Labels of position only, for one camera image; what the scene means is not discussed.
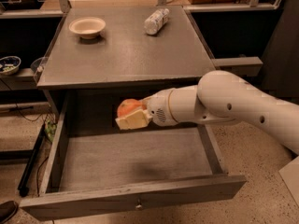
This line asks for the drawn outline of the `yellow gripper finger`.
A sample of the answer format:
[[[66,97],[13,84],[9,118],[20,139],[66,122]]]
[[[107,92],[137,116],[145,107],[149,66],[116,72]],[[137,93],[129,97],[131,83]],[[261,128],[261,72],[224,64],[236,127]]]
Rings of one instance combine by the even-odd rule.
[[[141,100],[141,103],[144,107],[147,107],[148,104],[150,103],[150,98],[149,97],[146,97],[144,99]]]
[[[147,127],[152,121],[152,115],[143,109],[138,109],[128,115],[116,118],[121,130],[135,130]]]

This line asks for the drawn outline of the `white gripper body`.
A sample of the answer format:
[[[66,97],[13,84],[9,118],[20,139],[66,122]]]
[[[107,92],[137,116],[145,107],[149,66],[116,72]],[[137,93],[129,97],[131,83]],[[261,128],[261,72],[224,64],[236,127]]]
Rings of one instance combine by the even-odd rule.
[[[173,89],[158,91],[149,96],[148,112],[152,115],[152,121],[161,127],[175,126],[178,122],[173,118],[170,110],[169,99]]]

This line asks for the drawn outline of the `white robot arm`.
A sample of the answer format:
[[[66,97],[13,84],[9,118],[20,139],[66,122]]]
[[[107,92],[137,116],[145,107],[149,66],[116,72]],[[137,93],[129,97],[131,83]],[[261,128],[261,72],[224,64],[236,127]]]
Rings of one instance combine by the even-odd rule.
[[[299,105],[266,94],[232,73],[216,70],[189,87],[158,91],[142,100],[123,101],[116,122],[122,130],[155,123],[229,124],[245,121],[299,154]]]

